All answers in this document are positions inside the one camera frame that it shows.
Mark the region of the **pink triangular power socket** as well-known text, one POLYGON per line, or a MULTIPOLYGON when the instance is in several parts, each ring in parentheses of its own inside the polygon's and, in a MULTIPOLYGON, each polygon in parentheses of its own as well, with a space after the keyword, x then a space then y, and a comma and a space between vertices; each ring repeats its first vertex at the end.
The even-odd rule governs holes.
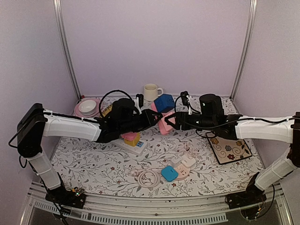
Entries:
MULTIPOLYGON (((157 108, 156 108, 156 105, 155 105, 154 102, 151 103, 151 109, 152 109, 153 111, 156 111, 156 112, 157 112, 157 108)), ((170 126, 170 125, 168 125, 168 124, 165 122, 165 117, 170 116, 170 115, 172 115, 172 114, 174 114, 174 113, 175 113, 174 110, 171 110, 171 111, 166 112, 166 113, 163 113, 163 112, 162 112, 163 117, 162 117, 162 119, 160 119, 160 120, 158 121, 158 123, 157 123, 157 124, 158 124, 158 127, 159 127, 159 130, 160 130, 160 133, 161 133, 162 135, 166 135, 166 134, 168 134, 169 132, 171 132, 171 130, 173 130, 173 127, 170 126)), ((175 123, 175 118, 171 118, 170 121, 171 121, 172 123, 175 123)))

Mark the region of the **dark blue cube socket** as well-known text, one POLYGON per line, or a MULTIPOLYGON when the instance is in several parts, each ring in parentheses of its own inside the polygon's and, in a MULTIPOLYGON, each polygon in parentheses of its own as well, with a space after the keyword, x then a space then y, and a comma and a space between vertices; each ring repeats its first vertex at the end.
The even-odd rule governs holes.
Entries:
POLYGON ((154 100, 154 104, 158 113, 167 113, 174 108, 174 99, 170 94, 162 94, 154 100))

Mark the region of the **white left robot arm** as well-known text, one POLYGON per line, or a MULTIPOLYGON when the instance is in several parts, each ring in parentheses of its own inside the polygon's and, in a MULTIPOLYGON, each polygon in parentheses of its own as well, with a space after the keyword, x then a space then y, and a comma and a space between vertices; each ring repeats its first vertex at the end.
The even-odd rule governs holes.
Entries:
POLYGON ((112 104, 111 111, 101 118, 87 119, 53 113, 35 103, 17 126, 17 151, 27 159, 59 203, 66 203, 70 194, 63 188, 59 174, 43 153, 43 137, 80 138, 96 143, 109 143, 122 134, 138 133, 155 126, 163 117, 151 109, 139 110, 129 98, 112 104))

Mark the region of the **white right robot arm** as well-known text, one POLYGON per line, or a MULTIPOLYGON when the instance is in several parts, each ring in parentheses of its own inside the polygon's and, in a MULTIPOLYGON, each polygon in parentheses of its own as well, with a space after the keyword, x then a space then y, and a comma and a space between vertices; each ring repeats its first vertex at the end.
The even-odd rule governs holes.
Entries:
POLYGON ((253 139, 287 143, 289 148, 269 167, 252 177, 242 200, 253 204, 261 192, 300 166, 300 114, 277 118, 259 118, 241 114, 226 115, 220 96, 199 97, 201 111, 175 112, 165 122, 176 130, 212 131, 227 140, 253 139))

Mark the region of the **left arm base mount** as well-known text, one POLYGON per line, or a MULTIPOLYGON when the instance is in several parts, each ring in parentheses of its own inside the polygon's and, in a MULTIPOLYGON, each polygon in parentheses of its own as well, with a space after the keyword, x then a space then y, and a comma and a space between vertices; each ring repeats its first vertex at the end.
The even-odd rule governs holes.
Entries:
POLYGON ((66 190, 63 186, 53 190, 50 190, 47 187, 45 189, 47 192, 45 199, 48 201, 56 203, 59 206, 63 205, 77 209, 83 209, 84 207, 87 197, 85 193, 66 190))

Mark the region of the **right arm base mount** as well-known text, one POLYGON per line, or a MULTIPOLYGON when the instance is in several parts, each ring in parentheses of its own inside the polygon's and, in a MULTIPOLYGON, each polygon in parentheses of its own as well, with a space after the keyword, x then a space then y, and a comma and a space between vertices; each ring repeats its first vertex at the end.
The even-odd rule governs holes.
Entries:
POLYGON ((256 186, 250 186, 247 187, 245 191, 226 195, 225 203, 229 206, 229 209, 235 209, 262 203, 266 201, 266 199, 267 197, 264 191, 258 189, 256 186))

